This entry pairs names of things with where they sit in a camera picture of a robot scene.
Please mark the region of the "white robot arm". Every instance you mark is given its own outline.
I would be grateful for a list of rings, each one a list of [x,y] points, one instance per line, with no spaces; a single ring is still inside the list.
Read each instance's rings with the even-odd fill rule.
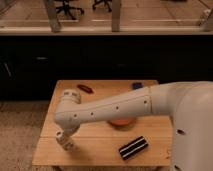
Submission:
[[[212,81],[158,84],[87,103],[66,89],[54,111],[56,140],[68,150],[83,123],[160,114],[173,126],[170,171],[213,171]]]

